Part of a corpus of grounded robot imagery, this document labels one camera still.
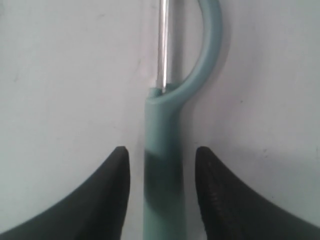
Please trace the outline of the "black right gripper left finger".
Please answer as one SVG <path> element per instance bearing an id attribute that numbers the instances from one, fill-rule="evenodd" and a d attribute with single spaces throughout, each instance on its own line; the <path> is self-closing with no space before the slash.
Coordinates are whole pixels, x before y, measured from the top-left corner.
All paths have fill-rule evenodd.
<path id="1" fill-rule="evenodd" d="M 131 187 L 129 152 L 118 146 L 72 193 L 3 233 L 2 240 L 119 240 Z"/>

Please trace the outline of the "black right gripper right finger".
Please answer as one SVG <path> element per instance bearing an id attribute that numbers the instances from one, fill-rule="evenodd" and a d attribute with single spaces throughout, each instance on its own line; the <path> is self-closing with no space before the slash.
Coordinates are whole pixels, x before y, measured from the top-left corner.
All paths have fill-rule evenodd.
<path id="1" fill-rule="evenodd" d="M 195 154 L 195 188 L 208 240 L 318 240 L 320 228 L 270 202 L 206 147 Z"/>

